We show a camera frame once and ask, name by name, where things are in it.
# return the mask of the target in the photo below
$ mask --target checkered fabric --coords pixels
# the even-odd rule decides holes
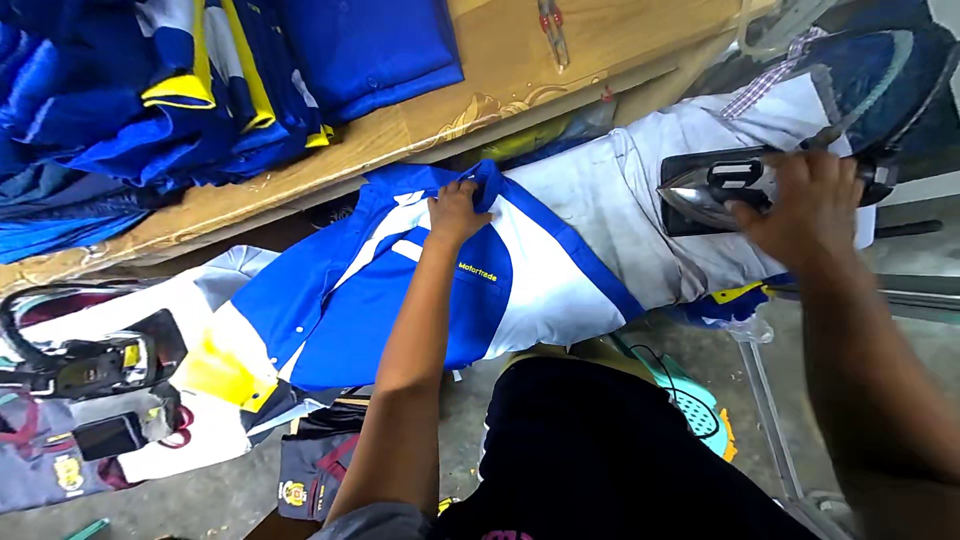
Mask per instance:
[[[733,101],[720,111],[720,116],[733,119],[743,114],[756,102],[760,101],[760,99],[770,91],[770,88],[778,83],[783,76],[797,66],[808,43],[825,36],[829,36],[829,32],[813,26],[805,33],[794,37],[793,41],[790,42],[786,60],[771,67],[754,79],[739,95],[733,98]]]

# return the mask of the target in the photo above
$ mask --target wooden table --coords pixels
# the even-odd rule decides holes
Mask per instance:
[[[753,16],[775,2],[755,0]],[[345,126],[340,144],[282,170],[240,185],[190,189],[180,205],[106,242],[0,265],[0,293],[187,253],[348,193],[363,182],[359,175],[378,166],[411,157],[432,162],[575,109],[598,99],[605,86],[620,91],[649,81],[639,106],[669,105],[732,42],[740,3],[559,5],[570,55],[563,73],[533,0],[449,0],[464,82],[375,110]]]

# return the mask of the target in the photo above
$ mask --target embroidered logo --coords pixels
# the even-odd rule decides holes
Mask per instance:
[[[57,484],[67,493],[77,491],[80,486],[84,485],[84,477],[80,472],[80,461],[76,457],[58,455],[54,459],[54,472],[57,473]]]
[[[457,268],[460,268],[461,270],[465,270],[465,271],[467,271],[467,272],[470,272],[470,274],[473,274],[473,275],[476,275],[476,276],[480,276],[481,278],[486,278],[486,279],[488,279],[488,280],[490,280],[490,281],[492,281],[492,282],[495,282],[495,281],[496,281],[496,276],[495,276],[495,275],[493,275],[493,274],[491,274],[491,273],[489,273],[489,272],[484,272],[483,270],[481,270],[481,269],[479,269],[479,268],[475,268],[474,266],[472,266],[472,265],[470,265],[470,264],[466,264],[465,262],[460,262],[460,263],[458,263],[458,264],[457,264]]]
[[[303,503],[306,503],[306,491],[303,489],[303,484],[292,480],[280,484],[277,496],[291,506],[303,506]]]

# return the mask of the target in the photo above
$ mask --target power cord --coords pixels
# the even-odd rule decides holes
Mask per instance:
[[[657,356],[657,353],[654,353],[654,350],[651,349],[650,347],[648,347],[648,346],[646,346],[646,345],[644,345],[644,344],[642,344],[642,343],[639,343],[639,344],[636,344],[636,345],[630,347],[630,352],[632,353],[632,352],[634,351],[634,349],[636,349],[637,347],[643,347],[644,349],[646,349],[647,351],[649,351],[649,352],[650,352],[650,356],[652,356],[652,357],[654,358],[654,360],[657,361],[657,363],[660,365],[660,368],[663,370],[663,373],[666,374],[667,380],[670,381],[670,389],[673,390],[673,403],[674,403],[674,404],[679,405],[679,402],[677,401],[677,392],[680,392],[681,394],[684,394],[685,396],[687,396],[687,398],[690,398],[691,400],[693,400],[693,401],[697,402],[698,404],[702,405],[704,409],[706,409],[707,411],[709,411],[710,416],[713,417],[713,430],[712,430],[710,433],[707,433],[707,434],[705,434],[705,435],[697,435],[696,433],[694,433],[693,436],[696,437],[696,438],[698,438],[698,439],[707,439],[707,438],[710,438],[710,437],[712,437],[713,435],[717,434],[717,432],[720,431],[720,419],[717,418],[717,415],[713,412],[713,407],[708,406],[707,404],[705,404],[705,403],[703,402],[703,400],[701,400],[700,398],[698,398],[698,397],[690,394],[689,392],[684,392],[683,390],[678,390],[678,389],[677,389],[677,385],[674,384],[674,382],[673,382],[673,377],[670,376],[670,370],[666,369],[666,364],[663,363],[663,358],[662,358],[662,356]]]

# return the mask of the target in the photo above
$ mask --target person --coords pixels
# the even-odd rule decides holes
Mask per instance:
[[[737,203],[732,212],[800,284],[810,401],[865,537],[960,538],[960,418],[852,247],[863,189],[855,161],[810,152],[773,165],[780,198],[771,212]],[[527,354],[503,372],[482,481],[436,518],[454,259],[491,221],[474,213],[475,189],[452,183],[429,202],[432,231],[315,538],[816,538],[697,440],[666,390],[569,355]]]

